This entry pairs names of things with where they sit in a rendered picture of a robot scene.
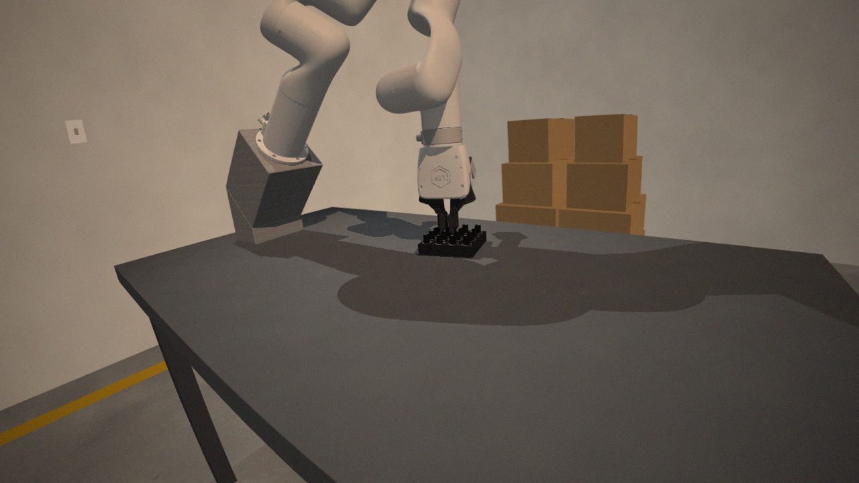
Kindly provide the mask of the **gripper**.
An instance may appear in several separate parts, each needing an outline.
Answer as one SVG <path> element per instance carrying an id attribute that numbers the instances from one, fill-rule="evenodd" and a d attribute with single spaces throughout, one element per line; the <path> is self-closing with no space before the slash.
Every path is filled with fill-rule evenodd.
<path id="1" fill-rule="evenodd" d="M 460 142 L 420 148 L 417 186 L 419 202 L 438 214 L 438 228 L 447 231 L 449 226 L 449 233 L 454 233 L 459 228 L 459 210 L 476 200 L 467 147 Z M 443 199 L 450 199 L 449 214 Z"/>

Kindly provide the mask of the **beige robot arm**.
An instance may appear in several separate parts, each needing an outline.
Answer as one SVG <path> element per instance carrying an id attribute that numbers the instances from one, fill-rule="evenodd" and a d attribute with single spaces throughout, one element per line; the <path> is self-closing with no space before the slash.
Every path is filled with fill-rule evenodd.
<path id="1" fill-rule="evenodd" d="M 375 2 L 271 0 L 264 10 L 262 36 L 300 63 L 283 74 L 271 112 L 258 118 L 263 127 L 256 135 L 256 148 L 270 161 L 297 165 L 306 160 L 305 143 L 314 119 L 350 51 L 346 32 L 305 6 L 314 6 L 344 25 L 357 25 Z M 387 112 L 421 112 L 421 134 L 416 140 L 424 146 L 462 142 L 458 77 L 462 47 L 453 25 L 459 4 L 460 0 L 411 0 L 410 24 L 431 36 L 425 57 L 421 63 L 385 74 L 376 86 L 377 101 Z"/>

